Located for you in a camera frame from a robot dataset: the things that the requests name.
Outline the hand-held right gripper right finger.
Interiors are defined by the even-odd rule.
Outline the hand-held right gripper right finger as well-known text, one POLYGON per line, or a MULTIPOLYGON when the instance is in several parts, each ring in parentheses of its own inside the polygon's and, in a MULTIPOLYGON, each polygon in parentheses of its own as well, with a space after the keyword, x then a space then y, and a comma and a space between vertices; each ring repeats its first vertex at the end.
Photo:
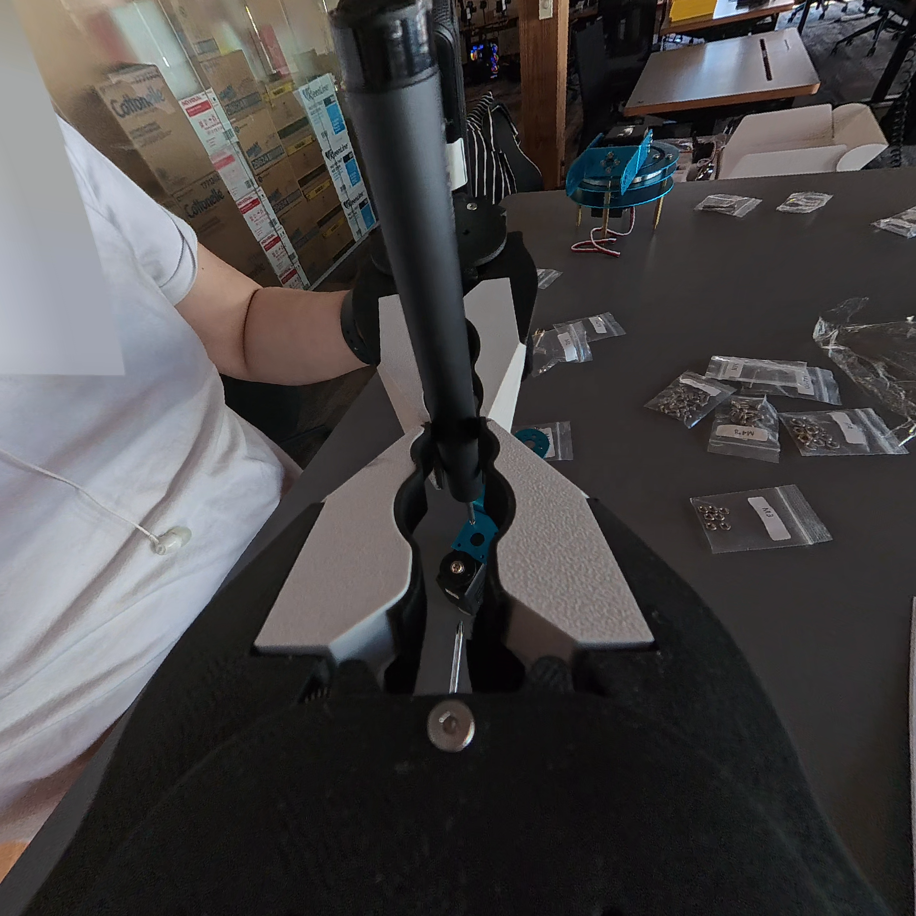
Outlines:
POLYGON ((497 422, 495 469, 514 515, 496 546, 510 600, 505 643, 526 665, 581 649, 645 647, 653 636, 586 494, 497 422))

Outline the black electric screwdriver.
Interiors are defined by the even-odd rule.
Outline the black electric screwdriver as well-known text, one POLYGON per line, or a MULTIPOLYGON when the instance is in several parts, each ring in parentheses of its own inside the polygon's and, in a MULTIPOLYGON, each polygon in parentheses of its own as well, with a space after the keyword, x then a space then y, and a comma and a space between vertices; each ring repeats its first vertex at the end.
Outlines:
POLYGON ((331 25, 432 437, 448 488, 474 521, 478 418, 429 10, 343 1, 331 25))

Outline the dark grey desk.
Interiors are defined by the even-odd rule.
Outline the dark grey desk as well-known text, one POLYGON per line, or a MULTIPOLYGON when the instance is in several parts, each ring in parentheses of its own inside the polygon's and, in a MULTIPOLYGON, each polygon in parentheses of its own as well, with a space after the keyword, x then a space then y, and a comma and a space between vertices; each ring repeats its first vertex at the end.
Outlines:
POLYGON ((827 365, 821 312, 869 298, 873 320, 914 314, 913 243, 872 221, 914 202, 914 169, 742 179, 761 198, 735 219, 694 207, 727 182, 678 185, 652 230, 640 216, 621 258, 574 255, 560 191, 506 203, 536 265, 562 277, 535 324, 610 311, 626 334, 591 362, 524 383, 518 421, 568 419, 563 471, 600 499, 716 611, 791 732, 822 807, 873 887, 913 908, 908 667, 914 595, 914 454, 778 464, 708 454, 644 403, 715 354, 827 365), (796 191, 819 211, 777 212, 796 191), (814 547, 712 555, 689 499, 795 484, 832 534, 814 547))

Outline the wood-edged office desk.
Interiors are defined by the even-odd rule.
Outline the wood-edged office desk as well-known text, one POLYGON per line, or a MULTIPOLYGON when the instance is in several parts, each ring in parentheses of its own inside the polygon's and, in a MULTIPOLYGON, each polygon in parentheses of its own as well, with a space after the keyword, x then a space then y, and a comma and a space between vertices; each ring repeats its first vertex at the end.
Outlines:
POLYGON ((812 95, 820 87, 797 29, 717 40, 651 54, 626 116, 812 95))

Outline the black wristband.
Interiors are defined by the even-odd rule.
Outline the black wristband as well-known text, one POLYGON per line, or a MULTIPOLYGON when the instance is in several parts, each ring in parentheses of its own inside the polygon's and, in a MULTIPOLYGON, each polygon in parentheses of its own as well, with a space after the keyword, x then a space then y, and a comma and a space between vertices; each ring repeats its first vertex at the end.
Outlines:
POLYGON ((346 292, 340 326, 354 356, 363 364, 378 366, 381 360, 378 295, 357 289, 346 292))

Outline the black white striped garment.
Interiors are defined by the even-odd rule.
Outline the black white striped garment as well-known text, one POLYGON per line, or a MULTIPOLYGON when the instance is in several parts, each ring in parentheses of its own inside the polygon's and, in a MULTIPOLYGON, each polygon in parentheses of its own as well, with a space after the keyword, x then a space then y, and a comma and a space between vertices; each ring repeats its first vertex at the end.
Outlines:
POLYGON ((520 148, 509 109, 493 93, 474 103, 466 125, 471 197, 498 204, 510 194, 544 190, 540 170, 520 148))

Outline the zip bag with blue disc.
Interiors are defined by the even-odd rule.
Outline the zip bag with blue disc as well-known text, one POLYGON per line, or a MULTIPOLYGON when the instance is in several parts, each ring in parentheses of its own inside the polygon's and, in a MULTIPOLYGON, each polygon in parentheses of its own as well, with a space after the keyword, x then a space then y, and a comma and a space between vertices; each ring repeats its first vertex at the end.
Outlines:
POLYGON ((512 430, 512 434, 547 461, 571 461, 574 458, 568 420, 518 427, 512 430))

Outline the blue round turntable base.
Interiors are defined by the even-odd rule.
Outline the blue round turntable base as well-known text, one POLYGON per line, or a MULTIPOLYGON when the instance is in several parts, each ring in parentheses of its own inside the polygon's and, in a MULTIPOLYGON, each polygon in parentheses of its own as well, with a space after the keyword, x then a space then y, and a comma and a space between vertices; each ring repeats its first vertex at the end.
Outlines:
POLYGON ((657 227, 680 154, 673 144, 655 140, 652 129, 644 125, 616 125, 597 135, 566 176, 566 195, 577 205, 577 225, 583 209, 606 220, 653 203, 653 226, 657 227))

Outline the wooden pillar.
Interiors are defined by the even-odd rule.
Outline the wooden pillar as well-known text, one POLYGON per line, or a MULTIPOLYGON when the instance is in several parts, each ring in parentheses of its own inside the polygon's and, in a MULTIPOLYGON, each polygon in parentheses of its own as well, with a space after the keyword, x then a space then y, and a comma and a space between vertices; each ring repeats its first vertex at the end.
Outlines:
POLYGON ((547 189, 562 184, 566 129, 569 2, 539 20, 538 1, 519 1, 522 147, 547 189))

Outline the zip bag of silver screws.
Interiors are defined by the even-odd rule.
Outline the zip bag of silver screws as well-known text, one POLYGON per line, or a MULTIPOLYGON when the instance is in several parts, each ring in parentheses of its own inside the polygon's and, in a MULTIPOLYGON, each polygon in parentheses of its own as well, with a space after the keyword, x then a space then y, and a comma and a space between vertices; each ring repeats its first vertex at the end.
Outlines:
POLYGON ((736 389, 722 380, 685 371, 645 406, 691 429, 735 393, 736 389))

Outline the person's white shirt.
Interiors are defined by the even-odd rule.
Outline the person's white shirt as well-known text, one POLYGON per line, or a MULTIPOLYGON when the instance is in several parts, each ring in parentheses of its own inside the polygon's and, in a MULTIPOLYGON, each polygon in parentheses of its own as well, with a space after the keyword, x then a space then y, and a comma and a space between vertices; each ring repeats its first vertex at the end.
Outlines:
POLYGON ((132 704, 298 474, 224 400, 177 304, 198 271, 188 223, 65 122, 114 306, 123 376, 4 376, 1 444, 154 534, 158 556, 83 495, 2 457, 2 842, 27 842, 78 759, 132 704))

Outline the long clear zip bag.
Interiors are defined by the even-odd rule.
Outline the long clear zip bag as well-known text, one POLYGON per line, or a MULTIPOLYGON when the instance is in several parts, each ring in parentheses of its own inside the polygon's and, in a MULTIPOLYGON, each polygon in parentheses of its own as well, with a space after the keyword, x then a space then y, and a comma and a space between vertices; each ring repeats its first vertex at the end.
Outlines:
POLYGON ((773 361, 744 357, 711 357, 705 376, 744 385, 782 385, 798 389, 799 380, 807 377, 804 362, 773 361))
POLYGON ((833 373, 819 367, 787 370, 770 388, 771 396, 806 399, 832 406, 842 405, 839 386, 833 373))

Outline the zip bag of metal rings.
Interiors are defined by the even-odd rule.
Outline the zip bag of metal rings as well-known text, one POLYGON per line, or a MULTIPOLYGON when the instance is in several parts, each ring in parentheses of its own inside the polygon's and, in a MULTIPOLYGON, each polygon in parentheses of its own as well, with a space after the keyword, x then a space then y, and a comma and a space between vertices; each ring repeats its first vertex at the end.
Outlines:
POLYGON ((872 408, 781 413, 779 419, 802 456, 908 453, 872 408))

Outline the white open cardboard box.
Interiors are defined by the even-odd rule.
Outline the white open cardboard box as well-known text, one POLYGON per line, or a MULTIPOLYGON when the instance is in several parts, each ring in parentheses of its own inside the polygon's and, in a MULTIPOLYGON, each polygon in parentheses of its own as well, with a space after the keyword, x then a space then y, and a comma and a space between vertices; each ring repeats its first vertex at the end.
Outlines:
POLYGON ((870 108, 820 104, 745 116, 724 147, 720 179, 860 170, 888 146, 870 108))

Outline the open instruction booklet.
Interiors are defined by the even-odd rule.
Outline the open instruction booklet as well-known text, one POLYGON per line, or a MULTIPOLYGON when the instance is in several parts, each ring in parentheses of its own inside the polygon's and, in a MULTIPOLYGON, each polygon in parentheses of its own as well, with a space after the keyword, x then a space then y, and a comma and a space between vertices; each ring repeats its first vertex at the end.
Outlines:
POLYGON ((910 599, 910 640, 909 640, 909 667, 908 667, 908 738, 910 759, 910 827, 912 837, 915 838, 916 818, 916 598, 910 599))

